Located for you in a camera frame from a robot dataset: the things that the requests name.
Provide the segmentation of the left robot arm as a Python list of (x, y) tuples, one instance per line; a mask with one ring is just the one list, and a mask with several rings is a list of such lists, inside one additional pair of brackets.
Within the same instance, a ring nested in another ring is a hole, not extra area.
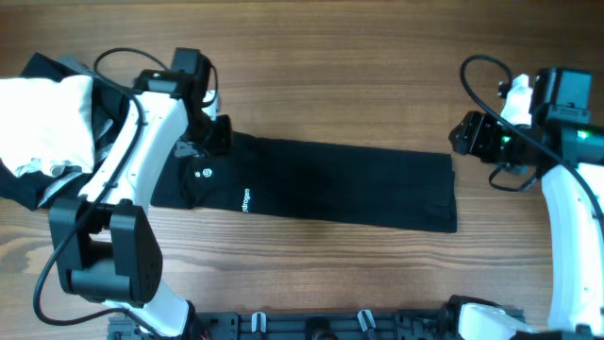
[(54, 251), (33, 295), (37, 318), (42, 288), (57, 269), (62, 290), (105, 310), (66, 320), (72, 326), (120, 313), (143, 339), (207, 339), (193, 304), (162, 280), (162, 253), (147, 212), (159, 175), (178, 140), (193, 156), (226, 154), (232, 146), (228, 116), (219, 114), (218, 73), (197, 49), (179, 47), (171, 65), (145, 69), (132, 87), (105, 78), (129, 101), (115, 144), (76, 198), (57, 199), (49, 212)]

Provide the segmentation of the black t-shirt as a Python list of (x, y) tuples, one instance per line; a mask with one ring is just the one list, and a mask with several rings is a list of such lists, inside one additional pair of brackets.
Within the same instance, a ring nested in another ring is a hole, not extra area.
[(236, 132), (221, 156), (170, 156), (155, 207), (454, 233), (450, 155), (269, 139)]

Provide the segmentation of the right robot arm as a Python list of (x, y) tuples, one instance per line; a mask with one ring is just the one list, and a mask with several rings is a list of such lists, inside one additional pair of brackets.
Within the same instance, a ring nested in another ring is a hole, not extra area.
[(569, 68), (545, 68), (536, 78), (509, 77), (495, 112), (471, 88), (478, 105), (449, 134), (453, 150), (495, 166), (494, 172), (532, 167), (519, 186), (539, 182), (550, 225), (553, 288), (546, 331), (499, 307), (464, 302), (456, 331), (463, 339), (600, 339), (603, 336), (603, 129), (590, 123), (593, 77)]

